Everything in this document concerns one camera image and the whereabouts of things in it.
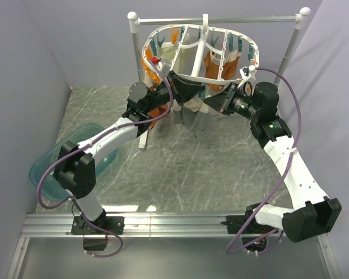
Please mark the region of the teal clip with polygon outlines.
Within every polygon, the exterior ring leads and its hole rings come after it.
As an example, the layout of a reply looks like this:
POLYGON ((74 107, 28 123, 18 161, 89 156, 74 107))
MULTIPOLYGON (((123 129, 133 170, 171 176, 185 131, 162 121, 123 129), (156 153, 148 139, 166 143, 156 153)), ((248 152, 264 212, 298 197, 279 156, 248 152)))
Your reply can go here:
POLYGON ((205 99, 205 90, 202 90, 199 94, 198 94, 198 97, 200 100, 204 100, 205 99))

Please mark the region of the grey underwear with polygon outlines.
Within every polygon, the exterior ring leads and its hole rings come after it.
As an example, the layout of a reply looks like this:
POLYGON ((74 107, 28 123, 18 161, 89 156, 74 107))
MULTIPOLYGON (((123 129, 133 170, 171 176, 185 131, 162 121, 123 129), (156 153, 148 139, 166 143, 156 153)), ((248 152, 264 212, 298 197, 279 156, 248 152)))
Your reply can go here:
MULTIPOLYGON (((205 98, 210 97, 209 90, 205 89, 205 98)), ((176 100, 171 108, 171 121, 175 125, 182 125, 193 133, 199 141, 207 140, 212 133, 212 108, 200 100, 198 95, 180 106, 176 100)))

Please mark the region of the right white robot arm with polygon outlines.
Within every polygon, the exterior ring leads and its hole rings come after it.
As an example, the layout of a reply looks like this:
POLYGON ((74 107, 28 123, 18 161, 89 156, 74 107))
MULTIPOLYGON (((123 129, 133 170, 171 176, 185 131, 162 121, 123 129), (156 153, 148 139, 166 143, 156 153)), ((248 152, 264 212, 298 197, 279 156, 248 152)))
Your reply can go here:
POLYGON ((237 235, 249 230, 260 233, 264 227, 282 230, 294 243, 327 234, 333 229, 341 203, 330 198, 315 181, 298 149, 286 122, 277 114, 277 86, 269 82, 256 85, 252 95, 230 84, 223 92, 206 98, 205 103, 223 115, 237 113, 250 121, 250 130, 261 148, 278 169, 280 185, 285 185, 291 208, 263 201, 247 207, 245 222, 237 235))

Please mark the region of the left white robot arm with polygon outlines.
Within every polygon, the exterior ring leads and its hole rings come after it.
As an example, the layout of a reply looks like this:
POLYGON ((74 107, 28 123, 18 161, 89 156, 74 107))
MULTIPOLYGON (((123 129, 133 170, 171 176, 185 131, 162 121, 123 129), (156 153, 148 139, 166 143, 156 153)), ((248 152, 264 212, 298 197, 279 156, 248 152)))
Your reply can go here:
POLYGON ((126 111, 113 125, 78 144, 68 141, 62 145, 53 177, 72 196, 91 233, 110 229, 106 211, 94 194, 96 166, 123 144, 147 131, 153 121, 151 111, 164 104, 184 104, 204 88, 202 83, 187 81, 173 71, 154 91, 144 82, 136 82, 129 89, 126 111))

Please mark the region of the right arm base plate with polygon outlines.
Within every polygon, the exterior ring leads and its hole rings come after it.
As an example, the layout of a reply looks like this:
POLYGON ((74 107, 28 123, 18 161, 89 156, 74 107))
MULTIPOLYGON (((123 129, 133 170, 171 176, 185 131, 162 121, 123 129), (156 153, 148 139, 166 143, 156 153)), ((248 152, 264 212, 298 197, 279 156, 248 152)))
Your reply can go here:
POLYGON ((224 221, 221 221, 221 225, 226 226, 228 234, 237 234, 242 226, 247 221, 248 217, 241 214, 227 215, 224 221))

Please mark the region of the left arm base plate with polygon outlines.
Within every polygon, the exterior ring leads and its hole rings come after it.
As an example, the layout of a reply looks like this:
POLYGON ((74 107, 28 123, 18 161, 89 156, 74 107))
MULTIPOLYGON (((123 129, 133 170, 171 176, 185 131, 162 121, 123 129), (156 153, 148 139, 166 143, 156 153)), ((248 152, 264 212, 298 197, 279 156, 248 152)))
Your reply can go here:
MULTIPOLYGON (((124 217, 107 216, 101 217, 96 221, 92 221, 93 225, 104 230, 113 232, 117 235, 123 234, 124 217)), ((81 216, 76 216, 73 220, 71 235, 102 235, 105 234, 101 230, 91 227, 81 216)))

